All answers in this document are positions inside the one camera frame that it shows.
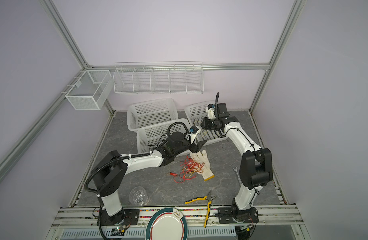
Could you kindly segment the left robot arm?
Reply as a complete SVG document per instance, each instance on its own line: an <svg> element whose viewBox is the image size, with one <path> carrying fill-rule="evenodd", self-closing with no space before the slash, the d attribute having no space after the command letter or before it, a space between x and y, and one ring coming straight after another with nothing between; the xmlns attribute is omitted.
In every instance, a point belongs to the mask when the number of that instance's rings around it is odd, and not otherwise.
<svg viewBox="0 0 368 240"><path fill-rule="evenodd" d="M84 183L87 192L94 193L100 203L98 225L119 225L126 220L126 212L119 198L118 189L125 175L147 169L163 167L177 155L190 151L197 153L207 141L196 140L201 129L182 122L172 123L164 141L157 141L152 150L139 154L109 152L92 170Z"/></svg>

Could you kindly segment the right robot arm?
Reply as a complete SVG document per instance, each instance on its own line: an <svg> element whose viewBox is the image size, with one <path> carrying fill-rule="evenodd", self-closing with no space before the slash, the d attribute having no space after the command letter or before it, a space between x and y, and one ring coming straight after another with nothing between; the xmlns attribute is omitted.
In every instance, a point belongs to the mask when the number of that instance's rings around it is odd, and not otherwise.
<svg viewBox="0 0 368 240"><path fill-rule="evenodd" d="M241 154L239 180L241 186L234 197L231 208L218 213L220 220L232 220L236 223L259 222L258 210L254 207L255 199L261 190L273 180L272 152L255 143L244 131L239 120L231 116L225 103L219 103L220 93L215 102L206 107L201 128L212 131L219 138L229 138Z"/></svg>

